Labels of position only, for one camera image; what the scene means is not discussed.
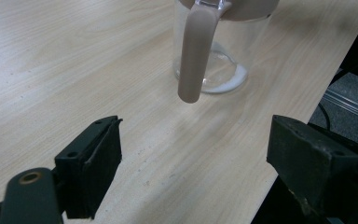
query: pitcher handle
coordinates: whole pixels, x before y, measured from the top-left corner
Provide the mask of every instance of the pitcher handle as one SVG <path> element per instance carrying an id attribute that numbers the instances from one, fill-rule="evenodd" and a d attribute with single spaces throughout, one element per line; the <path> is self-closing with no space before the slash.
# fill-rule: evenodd
<path id="1" fill-rule="evenodd" d="M 178 86 L 179 97 L 187 103 L 196 103 L 200 98 L 214 31 L 230 7 L 229 2 L 222 8 L 194 4 L 187 16 Z"/>

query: clear pitcher body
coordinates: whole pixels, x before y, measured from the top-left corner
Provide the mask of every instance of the clear pitcher body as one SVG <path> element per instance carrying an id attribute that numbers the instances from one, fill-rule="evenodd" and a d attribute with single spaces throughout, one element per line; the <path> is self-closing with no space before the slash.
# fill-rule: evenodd
<path id="1" fill-rule="evenodd" d="M 190 8 L 175 0 L 173 72 L 179 78 L 186 18 Z M 257 45 L 269 23 L 269 15 L 246 21 L 217 23 L 201 91 L 223 93 L 239 87 L 250 71 Z"/>

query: cable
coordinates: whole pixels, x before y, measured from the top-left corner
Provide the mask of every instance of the cable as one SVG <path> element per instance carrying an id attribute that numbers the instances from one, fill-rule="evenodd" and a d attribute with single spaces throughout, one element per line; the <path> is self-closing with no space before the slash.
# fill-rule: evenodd
<path id="1" fill-rule="evenodd" d="M 321 103 L 318 104 L 319 108 L 321 108 L 322 113 L 324 114 L 324 118 L 326 119 L 326 129 L 327 131 L 330 131 L 331 125 L 330 125 L 330 117 L 327 114 L 327 111 L 324 109 L 324 106 L 322 106 Z"/>
<path id="2" fill-rule="evenodd" d="M 340 78 L 342 78 L 343 76 L 347 75 L 349 72 L 355 70 L 356 68 L 358 68 L 358 62 L 354 65 L 351 66 L 350 69 L 342 69 L 341 71 L 339 71 L 334 77 L 333 80 L 331 80 L 330 84 L 328 86 L 333 85 L 336 81 L 338 81 Z"/>

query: wooden table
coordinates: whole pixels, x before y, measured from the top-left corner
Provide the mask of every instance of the wooden table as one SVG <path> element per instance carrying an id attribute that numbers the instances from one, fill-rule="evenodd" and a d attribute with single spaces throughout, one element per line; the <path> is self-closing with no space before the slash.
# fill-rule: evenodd
<path id="1" fill-rule="evenodd" d="M 282 0 L 246 84 L 181 102 L 172 0 L 0 1 L 7 181 L 119 115 L 123 161 L 92 223 L 249 223 L 276 177 L 273 114 L 308 121 L 358 34 L 358 0 Z M 89 223 L 71 220 L 68 223 Z"/>

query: pitcher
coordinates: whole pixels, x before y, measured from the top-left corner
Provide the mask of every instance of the pitcher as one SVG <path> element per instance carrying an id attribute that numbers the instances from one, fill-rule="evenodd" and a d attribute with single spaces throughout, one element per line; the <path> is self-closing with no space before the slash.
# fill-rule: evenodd
<path id="1" fill-rule="evenodd" d="M 178 94 L 232 91 L 248 75 L 255 48 L 279 0 L 175 0 L 173 71 Z"/>

